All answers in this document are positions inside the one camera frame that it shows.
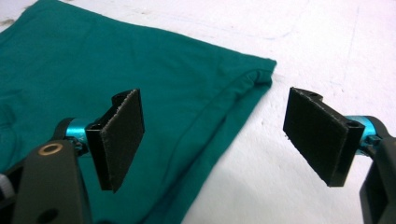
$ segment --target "green cloth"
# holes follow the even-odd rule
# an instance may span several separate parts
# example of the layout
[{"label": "green cloth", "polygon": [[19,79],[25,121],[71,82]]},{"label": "green cloth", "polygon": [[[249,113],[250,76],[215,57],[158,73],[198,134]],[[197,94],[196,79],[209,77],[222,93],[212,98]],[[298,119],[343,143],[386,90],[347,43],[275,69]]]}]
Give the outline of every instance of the green cloth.
[{"label": "green cloth", "polygon": [[48,141],[60,120],[96,119],[112,95],[139,88],[146,133],[120,190],[101,191],[92,159],[79,159],[93,220],[179,223],[275,65],[40,0],[0,34],[0,169]]}]

